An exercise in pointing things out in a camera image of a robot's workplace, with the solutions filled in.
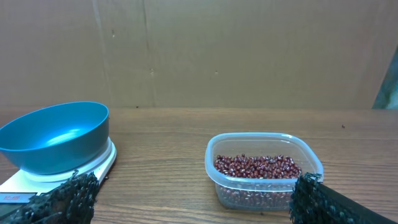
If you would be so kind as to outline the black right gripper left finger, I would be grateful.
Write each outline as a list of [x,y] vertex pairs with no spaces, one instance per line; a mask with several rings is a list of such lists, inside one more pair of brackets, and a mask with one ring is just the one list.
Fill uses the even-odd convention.
[[100,182],[94,173],[79,174],[76,170],[66,182],[27,203],[1,212],[1,223],[64,223],[87,224],[94,217]]

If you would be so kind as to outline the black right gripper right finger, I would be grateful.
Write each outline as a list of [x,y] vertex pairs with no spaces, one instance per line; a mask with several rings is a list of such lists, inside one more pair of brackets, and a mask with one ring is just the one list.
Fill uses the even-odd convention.
[[320,181],[321,174],[300,176],[289,203],[293,224],[397,224]]

